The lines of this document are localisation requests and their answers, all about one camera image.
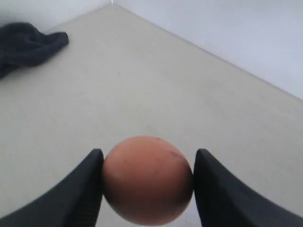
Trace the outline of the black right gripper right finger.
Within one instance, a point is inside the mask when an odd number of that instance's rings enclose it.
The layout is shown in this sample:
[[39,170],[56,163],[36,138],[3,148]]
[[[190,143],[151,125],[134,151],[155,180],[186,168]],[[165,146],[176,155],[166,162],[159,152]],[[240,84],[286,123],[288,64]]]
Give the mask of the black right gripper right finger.
[[302,217],[263,197],[224,167],[207,149],[194,164],[196,206],[204,227],[301,227]]

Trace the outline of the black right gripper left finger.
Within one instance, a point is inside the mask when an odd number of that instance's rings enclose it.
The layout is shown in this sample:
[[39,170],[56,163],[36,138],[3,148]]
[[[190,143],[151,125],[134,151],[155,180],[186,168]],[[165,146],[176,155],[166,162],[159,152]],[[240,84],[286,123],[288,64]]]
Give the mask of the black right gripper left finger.
[[48,192],[2,217],[2,227],[94,227],[102,202],[100,149],[93,149],[79,165]]

